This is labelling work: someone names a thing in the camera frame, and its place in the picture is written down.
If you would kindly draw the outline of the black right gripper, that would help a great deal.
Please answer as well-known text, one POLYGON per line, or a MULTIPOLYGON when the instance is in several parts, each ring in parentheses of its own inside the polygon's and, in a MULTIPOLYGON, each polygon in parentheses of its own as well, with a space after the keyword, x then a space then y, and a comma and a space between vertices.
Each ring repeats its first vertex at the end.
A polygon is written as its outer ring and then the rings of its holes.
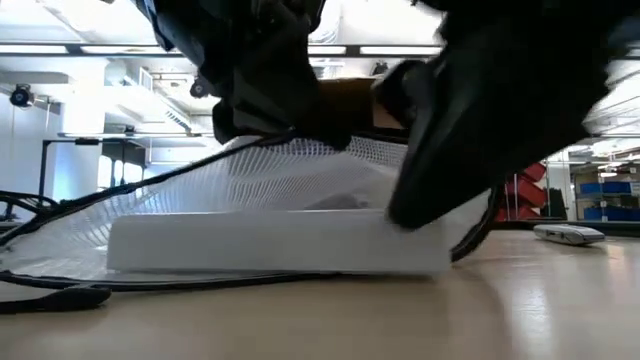
POLYGON ((387 208, 418 229, 583 134, 610 65, 639 38, 635 1, 437 1, 442 47, 375 84, 409 142, 387 208))

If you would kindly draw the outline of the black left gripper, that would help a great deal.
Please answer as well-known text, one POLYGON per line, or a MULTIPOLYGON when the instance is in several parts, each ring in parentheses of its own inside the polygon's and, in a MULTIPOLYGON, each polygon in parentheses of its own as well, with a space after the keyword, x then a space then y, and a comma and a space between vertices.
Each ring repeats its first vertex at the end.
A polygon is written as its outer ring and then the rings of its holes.
POLYGON ((222 96, 212 109, 219 143, 289 131, 336 150, 351 142, 350 125, 340 119, 309 64, 308 36, 321 22, 324 0, 134 0, 134 5, 158 45, 180 51, 207 90, 222 96), (284 82, 289 79, 302 81, 284 82))

